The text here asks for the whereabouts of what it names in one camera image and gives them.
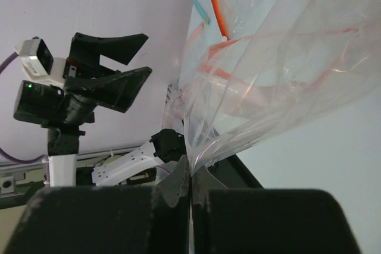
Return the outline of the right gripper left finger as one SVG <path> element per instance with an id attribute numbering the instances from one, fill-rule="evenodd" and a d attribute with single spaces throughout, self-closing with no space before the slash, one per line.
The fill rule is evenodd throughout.
<path id="1" fill-rule="evenodd" d="M 188 253 L 190 180 L 183 156 L 155 186 L 40 190 L 5 253 Z"/>

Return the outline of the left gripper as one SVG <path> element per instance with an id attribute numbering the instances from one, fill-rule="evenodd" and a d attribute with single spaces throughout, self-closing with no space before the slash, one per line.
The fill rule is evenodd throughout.
<path id="1" fill-rule="evenodd" d="M 77 98 L 125 113 L 152 73 L 149 67 L 119 73 L 101 64 L 101 55 L 127 65 L 148 40 L 140 33 L 95 37 L 76 33 L 65 61 L 64 90 Z"/>

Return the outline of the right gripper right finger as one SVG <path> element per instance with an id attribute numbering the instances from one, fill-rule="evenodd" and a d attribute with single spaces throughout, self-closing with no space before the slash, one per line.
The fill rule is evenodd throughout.
<path id="1" fill-rule="evenodd" d="M 192 176 L 195 253 L 360 253 L 337 200 L 317 189 L 228 188 Z"/>

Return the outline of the clear zip top bag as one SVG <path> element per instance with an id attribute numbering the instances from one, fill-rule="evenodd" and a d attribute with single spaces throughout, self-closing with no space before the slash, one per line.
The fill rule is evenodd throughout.
<path id="1" fill-rule="evenodd" d="M 380 86 L 380 0 L 214 0 L 224 36 L 185 46 L 164 125 L 192 173 Z"/>

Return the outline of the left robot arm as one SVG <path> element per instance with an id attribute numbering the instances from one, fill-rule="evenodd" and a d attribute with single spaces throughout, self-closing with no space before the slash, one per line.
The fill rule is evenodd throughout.
<path id="1" fill-rule="evenodd" d="M 55 58 L 39 37 L 15 46 L 26 79 L 21 82 L 13 116 L 48 132 L 47 154 L 50 186 L 76 183 L 76 160 L 111 157 L 113 150 L 80 151 L 82 125 L 95 122 L 99 106 L 125 113 L 132 106 L 152 70 L 149 67 L 118 71 L 100 63 L 107 57 L 127 65 L 147 41 L 144 34 L 94 37 L 76 33 L 69 55 Z"/>

